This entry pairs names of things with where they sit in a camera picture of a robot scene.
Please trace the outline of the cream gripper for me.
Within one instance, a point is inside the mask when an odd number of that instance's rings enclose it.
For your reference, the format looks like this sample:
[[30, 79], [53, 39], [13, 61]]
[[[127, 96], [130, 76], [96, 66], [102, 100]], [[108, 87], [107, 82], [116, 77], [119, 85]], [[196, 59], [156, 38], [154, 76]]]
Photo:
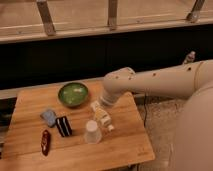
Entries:
[[110, 116], [109, 114], [101, 107], [100, 103], [98, 101], [94, 101], [91, 103], [91, 108], [94, 112], [94, 118], [97, 121], [109, 121]]

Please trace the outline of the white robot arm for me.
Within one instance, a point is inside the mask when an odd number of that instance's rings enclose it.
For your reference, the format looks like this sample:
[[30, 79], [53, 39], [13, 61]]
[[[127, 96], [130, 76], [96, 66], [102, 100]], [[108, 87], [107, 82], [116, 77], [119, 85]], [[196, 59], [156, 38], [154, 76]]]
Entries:
[[213, 59], [138, 73], [125, 67], [102, 86], [99, 103], [108, 107], [126, 92], [184, 99], [168, 171], [213, 171]]

